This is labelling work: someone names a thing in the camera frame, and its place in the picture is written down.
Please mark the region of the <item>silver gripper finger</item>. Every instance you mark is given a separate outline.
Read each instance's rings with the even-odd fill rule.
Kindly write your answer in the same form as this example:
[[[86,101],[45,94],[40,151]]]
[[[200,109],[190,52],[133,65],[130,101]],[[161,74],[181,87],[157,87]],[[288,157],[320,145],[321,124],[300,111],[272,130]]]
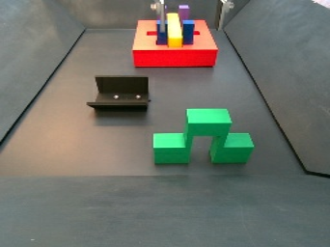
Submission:
[[[165,0],[153,0],[150,10],[156,12],[160,19],[160,32],[165,31]]]
[[[220,14],[217,21],[217,29],[223,28],[225,13],[235,7],[235,3],[231,0],[219,0]]]

